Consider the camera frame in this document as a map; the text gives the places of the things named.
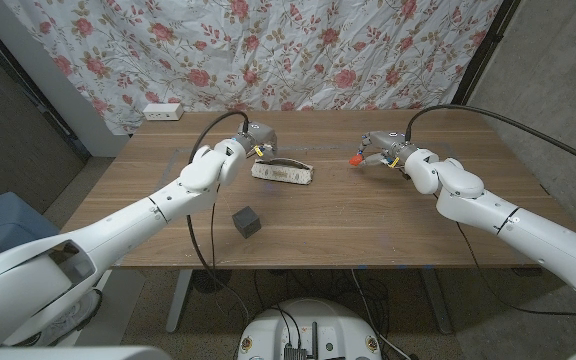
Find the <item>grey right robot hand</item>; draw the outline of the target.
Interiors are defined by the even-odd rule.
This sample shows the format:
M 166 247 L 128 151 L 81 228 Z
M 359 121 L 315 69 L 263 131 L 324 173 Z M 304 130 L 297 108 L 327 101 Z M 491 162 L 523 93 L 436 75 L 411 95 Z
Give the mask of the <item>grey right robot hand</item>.
M 377 153 L 366 156 L 364 151 L 374 147 Z M 405 140 L 405 135 L 396 132 L 371 131 L 362 135 L 357 154 L 349 160 L 353 166 L 364 167 L 383 164 L 389 168 L 403 167 L 417 146 Z

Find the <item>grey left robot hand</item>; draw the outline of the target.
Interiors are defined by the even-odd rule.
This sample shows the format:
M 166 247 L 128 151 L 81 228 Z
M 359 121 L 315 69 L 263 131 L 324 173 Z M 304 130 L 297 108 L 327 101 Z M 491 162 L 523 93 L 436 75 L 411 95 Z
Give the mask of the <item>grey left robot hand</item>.
M 247 128 L 244 128 L 241 123 L 235 139 L 243 146 L 247 157 L 258 156 L 267 160 L 277 155 L 277 136 L 268 125 L 249 122 Z

